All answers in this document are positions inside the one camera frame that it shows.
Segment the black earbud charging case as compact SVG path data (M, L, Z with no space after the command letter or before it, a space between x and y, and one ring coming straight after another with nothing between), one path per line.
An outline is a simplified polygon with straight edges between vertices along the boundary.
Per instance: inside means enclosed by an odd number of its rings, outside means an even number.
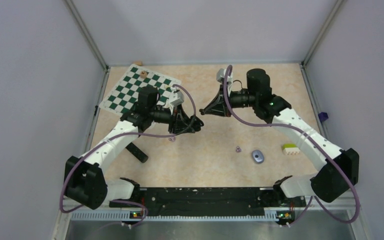
M193 129L195 132L201 131L203 126L204 126L204 123L200 119L196 119L193 123Z

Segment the grey purple charging case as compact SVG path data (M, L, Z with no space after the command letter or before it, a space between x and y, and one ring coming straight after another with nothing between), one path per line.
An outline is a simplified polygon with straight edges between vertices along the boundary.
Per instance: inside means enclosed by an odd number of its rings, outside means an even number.
M251 157L256 164L261 164L265 160L263 153L258 149L251 152Z

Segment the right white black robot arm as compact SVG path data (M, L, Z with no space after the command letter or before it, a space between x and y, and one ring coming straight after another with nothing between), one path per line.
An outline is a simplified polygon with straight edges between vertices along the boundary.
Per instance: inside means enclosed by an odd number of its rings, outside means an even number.
M234 108L251 107L263 120L261 126L272 127L289 138L316 169L315 174L286 176L274 184L273 200L287 206L295 197L316 196L331 203L346 191L355 191L359 179L359 154L344 150L307 124L283 97L272 92L271 79L265 70L254 68L246 73L246 88L233 91L232 66L216 74L220 87L216 97L202 115L235 116Z

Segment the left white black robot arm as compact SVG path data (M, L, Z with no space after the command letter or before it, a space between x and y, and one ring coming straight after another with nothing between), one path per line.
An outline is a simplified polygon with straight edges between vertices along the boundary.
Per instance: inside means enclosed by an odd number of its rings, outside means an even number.
M158 104L160 93L156 87L145 86L138 92L133 108L124 113L117 124L94 148L80 157L71 156L65 163L64 182L59 197L59 209L63 213L63 198L67 197L80 206L97 209L107 199L109 187L105 171L117 156L140 136L158 138L156 134L145 131L153 123L167 124L167 138L181 134L199 132L204 126L196 114L187 116L184 112L183 93L186 89L173 85L176 97L174 106L163 107Z

